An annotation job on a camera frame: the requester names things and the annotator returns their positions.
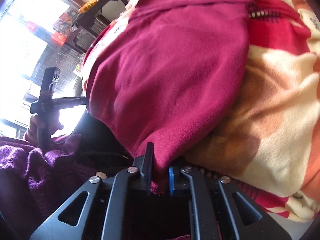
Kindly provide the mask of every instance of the triangular cutout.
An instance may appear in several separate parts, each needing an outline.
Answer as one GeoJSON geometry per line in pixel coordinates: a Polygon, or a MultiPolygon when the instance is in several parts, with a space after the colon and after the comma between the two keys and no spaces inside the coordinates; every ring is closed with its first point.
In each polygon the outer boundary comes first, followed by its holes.
{"type": "Polygon", "coordinates": [[[232,197],[235,200],[243,225],[249,226],[262,219],[262,215],[240,194],[240,192],[234,192],[232,197]]]}
{"type": "Polygon", "coordinates": [[[88,192],[81,192],[74,201],[58,216],[59,221],[71,226],[78,224],[84,203],[88,197],[88,192]]]}

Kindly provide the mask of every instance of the purple sweater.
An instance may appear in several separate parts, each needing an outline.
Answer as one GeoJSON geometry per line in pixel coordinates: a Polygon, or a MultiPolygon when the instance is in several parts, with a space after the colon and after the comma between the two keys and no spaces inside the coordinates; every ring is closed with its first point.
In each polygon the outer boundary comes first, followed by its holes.
{"type": "Polygon", "coordinates": [[[73,135],[43,155],[27,141],[0,137],[0,211],[23,239],[95,174],[75,162],[79,143],[73,135]]]}

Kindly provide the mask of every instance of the maroon cloth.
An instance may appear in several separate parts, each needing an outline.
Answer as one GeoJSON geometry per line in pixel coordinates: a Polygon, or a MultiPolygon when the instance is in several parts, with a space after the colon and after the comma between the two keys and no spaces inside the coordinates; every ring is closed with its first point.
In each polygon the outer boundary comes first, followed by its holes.
{"type": "Polygon", "coordinates": [[[0,211],[22,239],[95,174],[75,162],[79,142],[71,136],[43,155],[27,141],[0,137],[0,211]]]}
{"type": "Polygon", "coordinates": [[[253,0],[140,0],[127,29],[98,57],[90,114],[133,157],[155,145],[153,180],[200,141],[235,100],[249,48],[253,0]]]}

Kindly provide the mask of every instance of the hand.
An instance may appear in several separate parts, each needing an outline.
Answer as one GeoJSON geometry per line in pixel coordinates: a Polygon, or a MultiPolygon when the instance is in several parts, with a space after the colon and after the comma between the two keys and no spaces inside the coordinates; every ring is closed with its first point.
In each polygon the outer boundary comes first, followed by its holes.
{"type": "MultiPolygon", "coordinates": [[[[53,135],[57,130],[63,129],[63,124],[59,122],[59,111],[54,111],[49,115],[49,132],[53,135]]],[[[30,117],[30,125],[27,131],[27,141],[33,144],[37,144],[37,130],[38,127],[41,129],[45,128],[44,122],[40,119],[37,114],[33,114],[30,117]]]]}

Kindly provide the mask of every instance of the folded fabric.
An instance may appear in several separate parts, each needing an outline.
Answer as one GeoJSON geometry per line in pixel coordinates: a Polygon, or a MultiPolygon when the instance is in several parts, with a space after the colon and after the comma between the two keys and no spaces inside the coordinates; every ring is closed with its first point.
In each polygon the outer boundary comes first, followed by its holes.
{"type": "Polygon", "coordinates": [[[308,221],[320,209],[318,20],[305,0],[256,5],[239,96],[185,156],[267,191],[255,197],[267,210],[308,221]]]}
{"type": "Polygon", "coordinates": [[[79,142],[71,136],[43,155],[26,141],[0,137],[0,211],[22,239],[95,174],[75,162],[79,142]]]}
{"type": "Polygon", "coordinates": [[[252,4],[139,0],[125,30],[91,62],[90,114],[133,157],[154,143],[154,192],[164,190],[170,162],[209,133],[236,98],[252,4]]]}

